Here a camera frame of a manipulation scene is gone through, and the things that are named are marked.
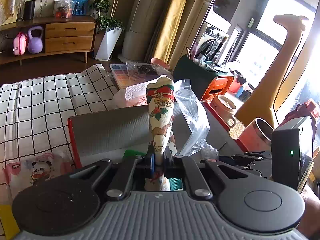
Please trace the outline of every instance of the cup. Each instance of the cup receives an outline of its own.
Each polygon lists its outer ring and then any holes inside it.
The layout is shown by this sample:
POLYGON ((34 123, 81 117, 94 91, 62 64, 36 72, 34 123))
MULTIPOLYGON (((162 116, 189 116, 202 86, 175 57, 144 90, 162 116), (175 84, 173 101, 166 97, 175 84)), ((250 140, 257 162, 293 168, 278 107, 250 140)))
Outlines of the cup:
POLYGON ((236 105, 229 98, 223 95, 217 95, 212 99, 210 106, 230 128, 236 125, 236 119, 233 117, 236 113, 236 105))
POLYGON ((239 140, 249 152, 270 151, 272 126, 257 117, 240 134, 239 140))

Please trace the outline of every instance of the wooden floor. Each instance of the wooden floor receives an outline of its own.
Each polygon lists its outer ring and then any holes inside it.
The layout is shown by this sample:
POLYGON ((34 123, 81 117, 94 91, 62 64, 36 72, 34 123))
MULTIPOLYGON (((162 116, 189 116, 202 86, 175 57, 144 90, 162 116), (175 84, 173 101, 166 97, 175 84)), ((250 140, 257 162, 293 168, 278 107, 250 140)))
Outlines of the wooden floor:
POLYGON ((18 61, 0 65, 0 86, 48 75, 78 73, 99 63, 104 66, 106 71, 110 71, 110 64, 121 62, 115 56, 110 61, 97 61, 91 55, 89 56, 89 53, 88 63, 84 63, 84 53, 25 59, 22 61, 22 66, 18 61))

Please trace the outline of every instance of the white grid tablecloth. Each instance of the white grid tablecloth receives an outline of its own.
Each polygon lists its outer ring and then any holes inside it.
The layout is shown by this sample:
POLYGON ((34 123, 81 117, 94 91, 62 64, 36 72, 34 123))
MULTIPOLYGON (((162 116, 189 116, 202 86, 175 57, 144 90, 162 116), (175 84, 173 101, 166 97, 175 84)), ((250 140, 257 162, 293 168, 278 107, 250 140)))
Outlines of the white grid tablecloth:
MULTIPOLYGON (((116 92, 101 64, 81 73, 3 85, 0 88, 1 167, 46 152, 68 153, 73 160, 68 117, 107 110, 116 92)), ((7 190, 0 174, 2 204, 7 202, 7 190)))

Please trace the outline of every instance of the panda illustration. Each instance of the panda illustration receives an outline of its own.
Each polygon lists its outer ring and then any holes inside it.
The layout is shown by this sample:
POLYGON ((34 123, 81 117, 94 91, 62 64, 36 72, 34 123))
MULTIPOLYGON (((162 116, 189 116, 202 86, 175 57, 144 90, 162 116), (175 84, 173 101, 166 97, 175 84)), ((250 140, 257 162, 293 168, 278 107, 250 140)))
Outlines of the panda illustration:
POLYGON ((32 170, 32 184, 36 185, 41 181, 45 181, 50 179, 50 172, 51 172, 51 162, 47 161, 37 161, 33 162, 33 170, 32 170))

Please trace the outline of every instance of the purple kettlebell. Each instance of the purple kettlebell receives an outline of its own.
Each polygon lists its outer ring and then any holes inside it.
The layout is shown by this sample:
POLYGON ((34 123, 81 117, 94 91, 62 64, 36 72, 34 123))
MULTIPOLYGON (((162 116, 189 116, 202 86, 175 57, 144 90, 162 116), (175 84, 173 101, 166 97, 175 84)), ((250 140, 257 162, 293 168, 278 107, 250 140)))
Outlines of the purple kettlebell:
POLYGON ((42 34, 43 34, 43 28, 41 26, 35 26, 28 30, 28 37, 29 37, 29 43, 28 43, 28 51, 32 54, 36 54, 42 51, 42 34), (32 37, 31 31, 33 30, 41 30, 40 37, 32 37))

